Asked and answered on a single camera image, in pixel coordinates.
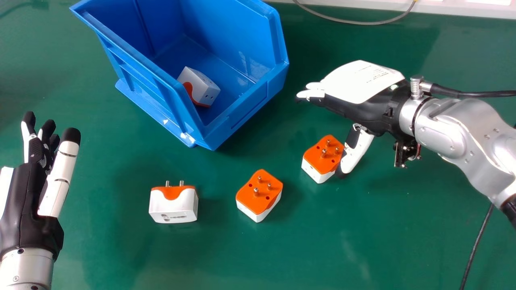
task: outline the black cable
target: black cable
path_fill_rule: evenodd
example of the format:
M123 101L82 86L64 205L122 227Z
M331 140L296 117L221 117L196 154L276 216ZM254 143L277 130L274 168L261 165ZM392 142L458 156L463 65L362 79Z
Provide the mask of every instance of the black cable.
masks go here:
M409 14L409 12L412 10L412 8L414 7L414 5L416 4L416 2L418 0L413 0L412 4L409 7L409 9L407 9L407 11L403 12L402 14L400 14L400 15L394 17L394 18L388 19L388 20L374 21L374 22L362 22L362 21L345 20L345 19L339 19L339 18L327 16L327 15L321 14L321 13L319 13L317 11L314 11L314 10L308 8L307 6L299 3L298 0L292 0L292 1L297 6L301 7L303 10L307 11L308 13L311 13L311 14L313 14L315 16L318 16L318 17L321 17L321 18L324 18L324 19L327 19L327 20L331 20L331 21L335 21L335 22L339 22L339 23L345 23L345 24L353 24L353 25L382 25L382 24L387 24L387 23L392 23L392 22L398 21L398 20L402 19L403 17L407 16L407 14Z
M450 96L452 98L502 98L506 96L516 96L516 91L462 92L438 84L432 84L430 93Z
M486 213L486 217L484 218L484 221L482 223L482 227L480 227L480 231L478 232L477 239L475 240L475 244L473 245L473 249L471 250L470 259L467 262L466 270L464 271L464 276L462 277L462 283L460 284L460 290L464 290L464 287L466 286L467 276L470 273L471 264L473 263L473 258L475 257L475 253L477 252L478 243L480 242L484 230L486 229L487 222L489 221L489 218L493 213L493 209L494 204L491 203L491 205L489 206L489 210Z

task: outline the blue storage container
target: blue storage container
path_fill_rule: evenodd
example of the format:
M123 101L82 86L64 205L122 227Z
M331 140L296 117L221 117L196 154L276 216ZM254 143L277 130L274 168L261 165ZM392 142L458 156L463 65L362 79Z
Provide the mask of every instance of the blue storage container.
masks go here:
M83 0L70 8L98 35L116 87L187 146L210 150L278 93L288 57L278 12L260 0ZM196 107L185 67L220 87Z

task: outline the green surface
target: green surface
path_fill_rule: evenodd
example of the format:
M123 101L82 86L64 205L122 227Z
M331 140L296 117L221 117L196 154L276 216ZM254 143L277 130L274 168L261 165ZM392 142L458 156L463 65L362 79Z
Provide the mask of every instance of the green surface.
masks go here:
M211 152L187 148L114 88L116 75L71 2L20 4L0 11L0 164L22 162L26 110L39 125L54 118L58 131L83 134L60 216L66 238L54 289L458 288L487 200L431 152L408 170L393 168L390 136L373 142L349 179L316 185L300 169L303 152L325 134L344 139L351 123L293 98L356 59L462 90L514 89L516 22L412 13L357 27L274 5L291 61L285 88ZM322 11L363 20L397 14ZM516 122L516 98L489 102ZM285 186L255 224L234 196L259 168ZM198 188L199 220L154 223L150 188L180 179ZM467 289L514 288L515 239L495 212Z

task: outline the gray cable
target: gray cable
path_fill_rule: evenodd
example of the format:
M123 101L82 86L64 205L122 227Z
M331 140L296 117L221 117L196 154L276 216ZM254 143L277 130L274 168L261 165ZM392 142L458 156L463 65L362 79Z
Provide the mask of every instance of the gray cable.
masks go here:
M327 15L321 14L319 12L316 12L316 11L308 8L307 6L299 3L298 0L292 0L292 1L294 1L294 3L297 4L297 6L301 7L303 10L305 10L305 11L307 11L307 12L309 12L309 13L315 15L315 16L319 16L321 18L328 19L328 20L335 21L335 22L339 22L339 23L353 24L353 25L382 25L382 24L387 24L387 23L392 23L392 22L398 21L398 20L402 19L403 17L407 16L407 14L409 14L409 12L412 10L412 8L414 7L414 5L417 2L417 0L413 0L412 4L410 5L410 7L409 7L409 9L407 11L403 12L401 15L396 16L394 18L391 18L391 19L388 19L388 20L383 20L383 21L375 21L375 22L361 22L361 21L344 20L344 19L339 19L339 18L327 16Z

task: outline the robotic hand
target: robotic hand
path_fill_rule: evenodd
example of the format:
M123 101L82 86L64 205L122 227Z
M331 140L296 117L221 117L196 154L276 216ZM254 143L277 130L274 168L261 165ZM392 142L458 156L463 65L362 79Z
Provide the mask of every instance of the robotic hand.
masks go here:
M38 134L36 117L22 120L25 163L0 171L0 287L50 290L54 262L63 247L57 218L68 194L80 132L68 128L59 136L48 120Z
M516 91L461 92L422 76L408 82L398 71L358 60L335 69L320 83L309 83L297 99L356 123L337 174L350 173L372 139L390 133L396 139L395 167L406 168L406 161L420 159L421 146L436 152L459 167L516 229L516 130L476 99L513 95Z

